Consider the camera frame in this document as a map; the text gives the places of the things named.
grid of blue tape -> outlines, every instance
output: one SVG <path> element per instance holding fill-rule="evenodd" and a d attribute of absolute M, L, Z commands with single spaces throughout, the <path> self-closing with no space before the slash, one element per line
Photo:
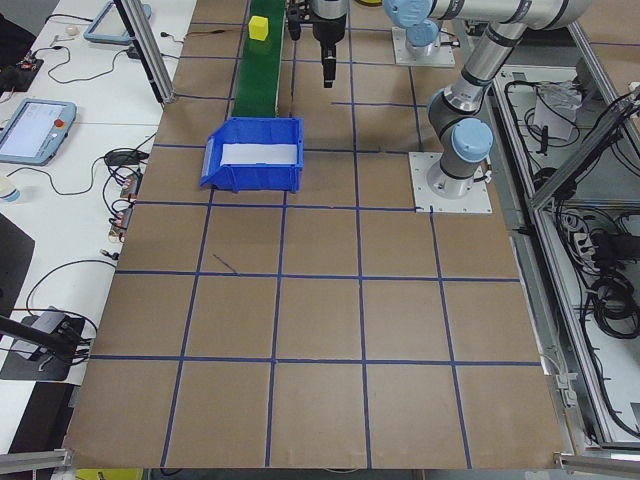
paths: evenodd
<path fill-rule="evenodd" d="M 245 21 L 242 24 L 238 23 L 224 23 L 224 25 L 235 25 L 241 26 L 243 29 L 246 28 L 247 15 L 248 15 L 248 5 L 245 7 Z M 221 22 L 193 22 L 192 25 L 211 25 L 211 24 L 222 24 Z M 462 397 L 460 393 L 460 386 L 458 382 L 457 368 L 458 367 L 483 367 L 483 366 L 496 366 L 496 367 L 534 367 L 540 366 L 540 362 L 517 362 L 517 361 L 460 361 L 455 359 L 455 353 L 453 348 L 453 340 L 451 335 L 451 328 L 449 324 L 449 316 L 447 309 L 447 299 L 445 295 L 444 285 L 448 282 L 491 282 L 491 283 L 516 283 L 520 280 L 517 278 L 475 278 L 475 277 L 445 277 L 442 272 L 442 266 L 440 262 L 440 253 L 439 253 L 439 245 L 438 245 L 438 236 L 436 231 L 436 225 L 434 221 L 434 213 L 433 211 L 429 214 L 429 223 L 433 235 L 433 248 L 435 251 L 436 258 L 436 267 L 437 267 L 437 276 L 435 277 L 386 277 L 386 276 L 365 276 L 362 271 L 362 238 L 361 238 L 361 228 L 360 228 L 360 212 L 362 211 L 395 211 L 395 212 L 406 212 L 406 211 L 414 211 L 412 208 L 379 208 L 379 207 L 362 207 L 360 205 L 360 192 L 359 192 L 359 182 L 358 182 L 358 156 L 360 154 L 367 153 L 378 153 L 378 151 L 370 151 L 370 150 L 358 150 L 357 149 L 357 132 L 356 132 L 356 109 L 357 105 L 365 105 L 365 106 L 385 106 L 392 105 L 398 107 L 406 107 L 412 108 L 415 113 L 415 121 L 416 121 L 416 139 L 418 140 L 419 148 L 422 149 L 422 139 L 420 133 L 420 124 L 419 124 L 419 116 L 418 109 L 420 105 L 417 104 L 416 101 L 416 91 L 415 84 L 413 81 L 413 70 L 409 67 L 409 76 L 411 83 L 411 93 L 413 97 L 412 105 L 405 104 L 391 104 L 391 103 L 366 103 L 360 104 L 355 102 L 354 95 L 354 75 L 353 75 L 353 67 L 356 64 L 371 64 L 371 65 L 386 65 L 385 63 L 368 63 L 368 62 L 354 62 L 353 61 L 353 51 L 352 51 L 352 32 L 354 31 L 380 31 L 380 32 L 388 32 L 387 30 L 382 29 L 366 29 L 366 28 L 353 28 L 351 26 L 351 18 L 349 16 L 349 21 L 347 25 L 347 40 L 348 40 L 348 49 L 349 49 L 349 61 L 348 62 L 339 62 L 345 63 L 349 65 L 350 68 L 350 102 L 336 102 L 336 104 L 347 105 L 351 107 L 351 118 L 352 118 L 352 131 L 353 131 L 353 148 L 351 150 L 343 149 L 343 150 L 330 150 L 330 149 L 308 149 L 308 151 L 320 151 L 320 152 L 341 152 L 341 153 L 352 153 L 353 154 L 353 165 L 354 165 L 354 173 L 355 173 L 355 206 L 322 206 L 322 205 L 288 205 L 287 204 L 287 194 L 286 192 L 283 195 L 282 202 L 278 204 L 256 204 L 256 205 L 246 205 L 246 204 L 230 204 L 230 203 L 217 203 L 215 202 L 215 194 L 212 191 L 207 202 L 155 202 L 155 201 L 140 201 L 139 204 L 149 204 L 149 205 L 185 205 L 185 206 L 204 206 L 207 208 L 207 216 L 203 229 L 200 250 L 198 254 L 197 268 L 195 271 L 158 271 L 158 270 L 118 270 L 116 273 L 118 275 L 187 275 L 193 276 L 193 287 L 191 292 L 191 298 L 188 309 L 187 321 L 184 328 L 182 346 L 180 350 L 180 355 L 171 356 L 171 355 L 92 355 L 93 359 L 96 360 L 136 360 L 136 361 L 175 361 L 178 362 L 178 370 L 176 374 L 175 386 L 173 391 L 171 409 L 169 414 L 169 420 L 167 422 L 166 435 L 164 448 L 162 453 L 161 466 L 165 466 L 167 462 L 167 456 L 169 453 L 169 448 L 171 444 L 171 433 L 173 430 L 173 423 L 176 413 L 176 406 L 179 397 L 180 391 L 180 383 L 182 379 L 182 370 L 184 363 L 186 362 L 236 362 L 236 363 L 267 363 L 270 364 L 270 376 L 269 376 L 269 396 L 268 396 L 268 416 L 267 416 L 267 433 L 266 433 L 266 449 L 265 449 L 265 467 L 270 465 L 271 461 L 271 432 L 272 432 L 272 421 L 273 421 L 273 410 L 274 410 L 274 388 L 276 382 L 276 364 L 278 363 L 297 363 L 297 364 L 344 364 L 344 365 L 361 365 L 362 367 L 362 384 L 363 384 L 363 397 L 364 397 L 364 419 L 365 419 L 365 445 L 366 445 L 366 458 L 367 458 L 367 467 L 372 468 L 372 454 L 371 454 L 371 435 L 370 435 L 370 424 L 369 424 L 369 399 L 368 399 L 368 385 L 367 385 L 367 366 L 369 365 L 426 365 L 426 366 L 449 366 L 451 368 L 453 382 L 454 382 L 454 390 L 456 396 L 456 404 L 460 422 L 460 430 L 463 440 L 463 447 L 465 452 L 465 458 L 467 463 L 467 468 L 472 468 L 472 458 L 469 447 L 469 441 L 466 432 L 466 425 L 464 421 L 464 413 L 462 408 Z M 208 59 L 234 59 L 235 66 L 232 75 L 231 86 L 229 88 L 229 95 L 227 97 L 201 97 L 196 95 L 186 95 L 183 94 L 181 96 L 192 99 L 218 99 L 218 100 L 226 100 L 227 108 L 226 108 L 226 116 L 228 117 L 231 102 L 233 101 L 233 86 L 235 84 L 235 78 L 238 71 L 238 63 L 240 60 L 240 51 L 242 47 L 242 40 L 238 43 L 237 53 L 235 57 L 217 57 L 217 56 L 185 56 L 183 58 L 208 58 Z M 296 58 L 296 47 L 294 44 L 293 50 L 293 58 L 291 60 L 284 60 L 285 62 L 293 63 L 293 71 L 292 71 L 292 85 L 291 85 L 291 94 L 293 95 L 294 89 L 294 79 L 295 79 L 295 65 L 297 62 L 313 62 L 319 63 L 315 60 L 301 60 Z M 202 149 L 204 148 L 202 145 L 177 145 L 177 144 L 155 144 L 156 147 L 164 147 L 164 148 L 196 148 Z M 398 153 L 398 154 L 406 154 L 407 152 L 385 152 L 385 153 Z M 263 273 L 218 273 L 218 272 L 203 272 L 201 270 L 202 261 L 204 256 L 206 238 L 209 230 L 209 221 L 211 217 L 211 211 L 213 208 L 229 208 L 229 207 L 239 207 L 239 208 L 275 208 L 282 209 L 281 216 L 281 226 L 280 226 L 280 245 L 279 245 L 279 257 L 278 257 L 278 272 L 274 274 L 263 274 Z M 283 257 L 284 257 L 284 232 L 286 228 L 286 212 L 288 209 L 342 209 L 342 210 L 353 210 L 356 214 L 356 234 L 357 234 L 357 256 L 358 256 L 358 275 L 292 275 L 285 274 L 282 271 Z M 275 302 L 275 313 L 274 313 L 274 327 L 273 327 L 273 336 L 272 336 L 272 347 L 271 347 L 271 356 L 270 357 L 208 357 L 208 356 L 190 356 L 186 354 L 187 348 L 187 339 L 189 334 L 189 328 L 191 325 L 191 318 L 195 306 L 195 297 L 198 289 L 198 282 L 200 277 L 203 276 L 234 276 L 234 277 L 261 277 L 261 278 L 275 278 L 277 281 L 276 288 L 276 302 Z M 281 283 L 283 278 L 312 278 L 312 279 L 350 279 L 357 280 L 359 283 L 359 303 L 360 303 L 360 336 L 361 336 L 361 359 L 306 359 L 306 358 L 278 358 L 276 355 L 277 348 L 277 339 L 278 339 L 278 321 L 279 321 L 279 311 L 280 311 L 280 290 Z M 383 281 L 383 280 L 393 280 L 393 281 L 424 281 L 424 282 L 437 282 L 440 289 L 441 303 L 442 303 L 442 311 L 445 322 L 445 330 L 448 342 L 449 349 L 449 360 L 402 360 L 402 359 L 388 359 L 388 360 L 371 360 L 367 358 L 366 352 L 366 339 L 365 339 L 365 311 L 364 311 L 364 298 L 363 298 L 363 282 L 364 281 Z"/>

brown cardboard floor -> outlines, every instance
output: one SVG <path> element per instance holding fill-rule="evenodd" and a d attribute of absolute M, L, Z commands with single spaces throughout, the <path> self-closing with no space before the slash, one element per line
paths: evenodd
<path fill-rule="evenodd" d="M 496 196 L 491 216 L 412 210 L 406 152 L 433 148 L 422 110 L 457 70 L 392 66 L 381 9 L 351 3 L 333 90 L 309 29 L 285 45 L 300 192 L 200 190 L 244 7 L 196 8 L 228 31 L 185 42 L 187 97 L 150 158 L 66 439 L 75 463 L 551 466 L 559 427 Z"/>

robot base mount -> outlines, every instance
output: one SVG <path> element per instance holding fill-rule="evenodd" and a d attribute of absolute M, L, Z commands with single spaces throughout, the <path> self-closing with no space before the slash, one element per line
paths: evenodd
<path fill-rule="evenodd" d="M 446 33 L 440 34 L 440 45 L 425 47 L 423 53 L 416 53 L 415 50 L 407 48 L 407 31 L 404 28 L 393 27 L 391 29 L 393 37 L 393 53 L 396 59 L 396 65 L 408 66 L 429 66 L 453 68 L 456 66 L 456 60 L 453 56 L 453 50 L 448 45 L 441 43 L 449 40 Z"/>
<path fill-rule="evenodd" d="M 455 200 L 444 198 L 434 192 L 428 184 L 428 173 L 433 165 L 440 161 L 441 153 L 436 152 L 411 152 L 409 153 L 409 165 L 411 167 L 411 183 L 413 184 L 413 198 L 416 211 L 429 213 L 432 209 L 435 213 L 475 213 L 488 215 L 493 213 L 489 192 L 484 181 L 471 184 L 467 194 Z M 482 169 L 478 167 L 475 178 L 483 176 Z"/>

white table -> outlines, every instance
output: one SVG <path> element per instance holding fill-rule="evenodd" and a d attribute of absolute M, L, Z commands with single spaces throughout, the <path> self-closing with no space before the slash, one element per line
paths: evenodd
<path fill-rule="evenodd" d="M 181 44 L 170 38 L 160 37 L 161 31 L 182 38 L 187 32 L 195 0 L 145 0 L 151 5 L 151 26 L 160 50 L 179 56 Z M 61 0 L 54 13 L 81 17 L 94 17 L 104 7 L 105 0 Z M 68 24 L 78 25 L 80 35 L 72 41 L 58 45 L 71 51 L 71 63 L 54 72 L 59 79 L 88 77 L 108 70 L 113 55 L 121 46 L 91 44 L 82 38 L 86 23 L 66 18 L 52 18 L 38 36 L 34 50 L 48 47 L 55 35 L 65 35 Z M 86 188 L 91 179 L 93 161 L 114 148 L 134 148 L 157 130 L 162 108 L 144 74 L 142 65 L 122 54 L 118 57 L 113 73 L 89 82 L 68 85 L 55 83 L 47 71 L 66 59 L 65 50 L 42 51 L 39 58 L 45 60 L 31 88 L 26 93 L 15 94 L 0 104 L 0 125 L 11 117 L 24 98 L 70 101 L 78 107 L 76 122 L 69 137 L 62 144 L 49 165 L 38 167 L 50 173 L 61 191 L 79 191 Z M 165 59 L 170 75 L 175 73 L 177 61 Z M 149 151 L 152 142 L 142 150 Z M 19 165 L 0 164 L 0 174 L 7 174 Z M 102 162 L 96 166 L 95 185 L 84 195 L 61 197 L 49 186 L 45 175 L 23 171 L 12 181 L 21 191 L 15 204 L 0 204 L 0 213 L 9 218 L 36 241 L 29 273 L 16 308 L 25 306 L 26 295 L 33 285 L 53 268 L 74 260 L 106 259 L 99 250 L 120 250 L 119 243 L 108 239 L 109 214 L 102 200 L 102 186 L 108 177 Z M 118 198 L 120 187 L 111 182 L 107 197 Z M 100 317 L 113 277 L 113 269 L 101 264 L 79 264 L 56 272 L 36 291 L 31 305 L 47 308 L 55 305 L 91 318 L 99 324 Z M 20 320 L 25 312 L 16 311 L 14 320 Z M 84 336 L 93 336 L 92 327 L 85 326 Z M 11 338 L 0 341 L 0 347 L 8 348 Z M 5 352 L 0 352 L 0 365 Z M 85 366 L 73 367 L 68 383 L 80 384 Z M 35 382 L 0 380 L 0 454 L 8 453 L 24 414 Z"/>

blue plastic bin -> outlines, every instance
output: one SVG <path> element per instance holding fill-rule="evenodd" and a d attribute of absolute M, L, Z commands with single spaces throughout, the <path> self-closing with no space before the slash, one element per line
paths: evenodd
<path fill-rule="evenodd" d="M 289 190 L 300 188 L 303 160 L 303 123 L 301 118 L 233 117 L 213 132 L 207 141 L 200 186 L 220 190 Z M 294 144 L 296 163 L 272 165 L 260 163 L 221 165 L 225 144 Z"/>

